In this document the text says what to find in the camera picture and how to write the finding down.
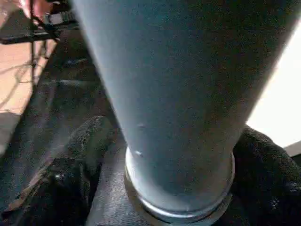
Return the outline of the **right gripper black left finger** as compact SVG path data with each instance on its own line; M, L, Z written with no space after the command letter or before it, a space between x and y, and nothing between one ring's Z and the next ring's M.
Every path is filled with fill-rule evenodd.
M104 116L83 123L38 169L4 210L6 226L82 226L97 189L103 157L114 137Z

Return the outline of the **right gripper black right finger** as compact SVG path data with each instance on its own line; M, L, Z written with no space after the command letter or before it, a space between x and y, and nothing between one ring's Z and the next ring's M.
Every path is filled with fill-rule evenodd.
M233 149L233 201L227 226L299 226L301 168L268 136L245 127Z

